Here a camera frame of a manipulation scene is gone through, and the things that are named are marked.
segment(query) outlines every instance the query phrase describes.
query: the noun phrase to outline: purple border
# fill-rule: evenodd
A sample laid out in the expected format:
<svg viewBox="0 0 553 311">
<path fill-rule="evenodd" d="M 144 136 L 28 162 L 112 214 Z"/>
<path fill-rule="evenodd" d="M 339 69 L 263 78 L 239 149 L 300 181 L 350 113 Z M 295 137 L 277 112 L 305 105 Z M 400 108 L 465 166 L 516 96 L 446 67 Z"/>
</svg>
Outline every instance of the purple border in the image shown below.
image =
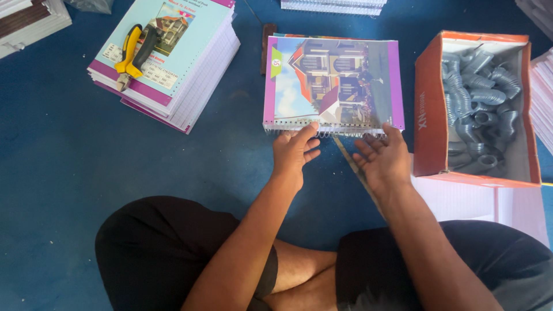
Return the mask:
<svg viewBox="0 0 553 311">
<path fill-rule="evenodd" d="M 399 72 L 399 45 L 397 41 L 388 42 L 388 64 L 390 66 L 393 126 L 398 129 L 405 129 L 403 95 L 401 94 L 401 75 Z"/>
<path fill-rule="evenodd" d="M 148 115 L 148 116 L 150 116 L 150 117 L 152 117 L 152 118 L 154 118 L 154 119 L 156 119 L 156 120 L 162 122 L 163 124 L 168 125 L 168 126 L 174 128 L 174 129 L 176 129 L 177 131 L 180 131 L 180 132 L 182 132 L 182 133 L 186 133 L 186 131 L 188 131 L 188 129 L 190 128 L 190 126 L 187 126 L 186 129 L 183 131 L 183 130 L 181 130 L 180 128 L 178 128 L 178 127 L 172 125 L 171 123 L 167 122 L 166 120 L 164 120 L 164 119 L 162 119 L 162 118 L 156 116 L 155 114 L 151 113 L 150 111 L 144 109 L 143 107 L 140 107 L 139 105 L 137 105 L 136 103 L 134 103 L 134 101 L 133 101 L 131 98 L 129 98 L 128 96 L 121 94 L 120 92 L 118 92 L 118 91 L 112 89 L 111 87 L 109 87 L 109 86 L 103 84 L 102 82 L 94 81 L 94 84 L 96 84 L 97 86 L 99 86 L 99 87 L 101 87 L 101 88 L 103 88 L 103 89 L 106 89 L 106 90 L 110 91 L 111 93 L 114 93 L 115 95 L 122 96 L 122 97 L 121 97 L 121 102 L 122 102 L 123 104 L 125 104 L 125 105 L 127 105 L 127 106 L 129 106 L 129 107 L 131 107 L 131 108 L 133 108 L 133 109 L 135 109 L 135 110 L 137 110 L 137 111 L 140 111 L 140 112 L 142 112 L 143 114 Z"/>
<path fill-rule="evenodd" d="M 234 0 L 211 0 L 215 3 L 218 3 L 222 6 L 225 6 L 227 8 L 232 8 L 234 6 L 234 4 L 236 3 L 236 1 Z"/>
<path fill-rule="evenodd" d="M 94 69 L 101 73 L 102 75 L 110 78 L 113 81 L 117 81 L 117 78 L 119 78 L 119 73 L 114 68 L 109 67 L 108 65 L 98 61 L 93 60 L 90 65 L 88 66 L 91 69 Z M 139 82 L 139 81 L 132 81 L 129 88 L 139 94 L 142 94 L 146 96 L 147 98 L 156 101 L 157 103 L 167 107 L 167 105 L 171 102 L 173 99 L 171 96 L 163 94 L 162 92 L 155 90 L 148 85 Z"/>
<path fill-rule="evenodd" d="M 276 37 L 269 37 L 267 41 L 267 72 L 265 73 L 265 110 L 263 111 L 263 124 L 273 124 L 275 119 L 275 92 L 276 83 L 271 81 L 271 61 L 273 56 L 273 45 L 277 44 Z"/>
</svg>

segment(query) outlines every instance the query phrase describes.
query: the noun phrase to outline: person's left hand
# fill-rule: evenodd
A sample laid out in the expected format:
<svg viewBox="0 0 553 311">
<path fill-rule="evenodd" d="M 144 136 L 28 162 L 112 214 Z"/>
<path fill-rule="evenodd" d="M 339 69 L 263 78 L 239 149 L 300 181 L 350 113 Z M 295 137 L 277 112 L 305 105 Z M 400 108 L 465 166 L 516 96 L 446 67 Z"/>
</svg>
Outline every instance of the person's left hand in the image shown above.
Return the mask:
<svg viewBox="0 0 553 311">
<path fill-rule="evenodd" d="M 273 143 L 272 177 L 283 178 L 287 183 L 291 183 L 296 192 L 304 184 L 302 167 L 321 154 L 318 149 L 310 151 L 321 143 L 318 139 L 310 140 L 317 133 L 318 128 L 318 122 L 311 122 L 295 134 L 289 132 L 281 134 Z"/>
</svg>

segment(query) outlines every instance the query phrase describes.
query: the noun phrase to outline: notebook stack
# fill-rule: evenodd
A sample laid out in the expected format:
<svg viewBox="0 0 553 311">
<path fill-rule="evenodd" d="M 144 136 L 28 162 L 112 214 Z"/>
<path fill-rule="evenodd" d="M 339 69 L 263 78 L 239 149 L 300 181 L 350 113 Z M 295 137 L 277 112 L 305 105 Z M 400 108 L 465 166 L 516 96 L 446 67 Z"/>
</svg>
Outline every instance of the notebook stack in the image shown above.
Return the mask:
<svg viewBox="0 0 553 311">
<path fill-rule="evenodd" d="M 136 0 L 88 67 L 94 83 L 119 95 L 125 105 L 189 134 L 240 45 L 231 25 L 234 3 Z M 121 47 L 136 24 L 145 30 L 151 25 L 157 43 L 143 75 L 119 92 L 114 65 L 122 60 Z"/>
<path fill-rule="evenodd" d="M 531 62 L 530 81 L 534 131 L 553 154 L 553 48 Z"/>
<path fill-rule="evenodd" d="M 268 40 L 266 132 L 319 122 L 319 136 L 405 128 L 397 41 L 275 34 Z"/>
<path fill-rule="evenodd" d="M 551 0 L 516 0 L 517 6 L 553 40 L 553 2 Z"/>
<path fill-rule="evenodd" d="M 280 0 L 280 7 L 287 10 L 380 15 L 387 0 Z"/>
<path fill-rule="evenodd" d="M 69 25 L 62 0 L 0 0 L 0 58 Z"/>
</svg>

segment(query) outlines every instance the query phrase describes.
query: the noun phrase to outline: orange box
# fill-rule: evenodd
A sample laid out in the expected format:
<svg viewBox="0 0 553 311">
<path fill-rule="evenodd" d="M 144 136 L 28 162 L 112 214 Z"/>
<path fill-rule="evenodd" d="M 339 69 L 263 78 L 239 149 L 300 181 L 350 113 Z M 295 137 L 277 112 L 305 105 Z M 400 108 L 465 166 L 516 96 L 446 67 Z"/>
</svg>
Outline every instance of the orange box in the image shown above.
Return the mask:
<svg viewBox="0 0 553 311">
<path fill-rule="evenodd" d="M 448 141 L 458 140 L 447 125 L 446 102 L 441 78 L 442 52 L 466 49 L 487 50 L 507 61 L 522 82 L 523 91 L 511 101 L 519 111 L 516 139 L 505 153 L 505 178 L 476 176 L 449 171 Z M 415 159 L 417 177 L 465 184 L 524 188 L 541 185 L 534 128 L 530 119 L 530 49 L 527 35 L 481 34 L 442 31 L 419 56 L 415 64 Z"/>
</svg>

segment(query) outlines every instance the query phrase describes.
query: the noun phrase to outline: hand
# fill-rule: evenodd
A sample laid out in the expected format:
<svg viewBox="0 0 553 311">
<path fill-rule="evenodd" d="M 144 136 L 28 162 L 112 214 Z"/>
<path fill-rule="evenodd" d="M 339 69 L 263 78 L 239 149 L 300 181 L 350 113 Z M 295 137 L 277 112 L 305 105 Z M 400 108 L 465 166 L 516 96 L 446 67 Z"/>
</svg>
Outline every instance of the hand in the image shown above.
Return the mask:
<svg viewBox="0 0 553 311">
<path fill-rule="evenodd" d="M 301 131 L 294 134 L 285 132 L 274 141 L 272 178 L 284 178 L 296 192 L 301 189 L 304 184 L 302 167 L 321 154 L 318 149 L 310 151 L 321 143 L 318 139 L 309 140 L 318 128 L 319 123 L 311 122 Z"/>
<path fill-rule="evenodd" d="M 387 123 L 383 124 L 387 141 L 379 141 L 371 135 L 355 141 L 363 154 L 353 154 L 353 160 L 365 172 L 367 184 L 381 205 L 387 202 L 393 190 L 411 185 L 411 157 L 401 132 Z"/>
</svg>

